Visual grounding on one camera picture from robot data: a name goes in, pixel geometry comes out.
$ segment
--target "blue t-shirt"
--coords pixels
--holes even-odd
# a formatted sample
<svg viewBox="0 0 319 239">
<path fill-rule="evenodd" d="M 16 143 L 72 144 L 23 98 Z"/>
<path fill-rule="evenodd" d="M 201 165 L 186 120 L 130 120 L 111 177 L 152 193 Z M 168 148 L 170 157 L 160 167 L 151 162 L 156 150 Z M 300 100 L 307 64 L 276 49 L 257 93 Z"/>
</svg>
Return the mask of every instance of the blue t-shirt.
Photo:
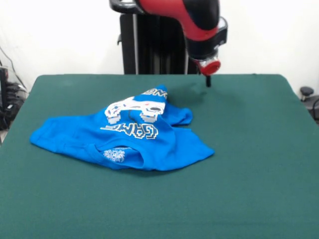
<svg viewBox="0 0 319 239">
<path fill-rule="evenodd" d="M 50 118 L 30 142 L 112 169 L 168 171 L 214 154 L 190 129 L 174 127 L 191 120 L 190 109 L 169 104 L 160 85 L 96 114 Z"/>
</svg>

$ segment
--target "green tablecloth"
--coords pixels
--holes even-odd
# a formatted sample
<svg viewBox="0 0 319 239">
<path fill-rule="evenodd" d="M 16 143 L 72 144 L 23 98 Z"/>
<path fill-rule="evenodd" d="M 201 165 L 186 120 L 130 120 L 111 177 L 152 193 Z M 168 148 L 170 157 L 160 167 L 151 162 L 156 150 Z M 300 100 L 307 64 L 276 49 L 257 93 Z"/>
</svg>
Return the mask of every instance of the green tablecloth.
<svg viewBox="0 0 319 239">
<path fill-rule="evenodd" d="M 171 172 L 114 171 L 29 143 L 158 84 L 216 154 Z M 0 239 L 319 237 L 319 129 L 279 75 L 37 79 L 0 148 Z"/>
</svg>

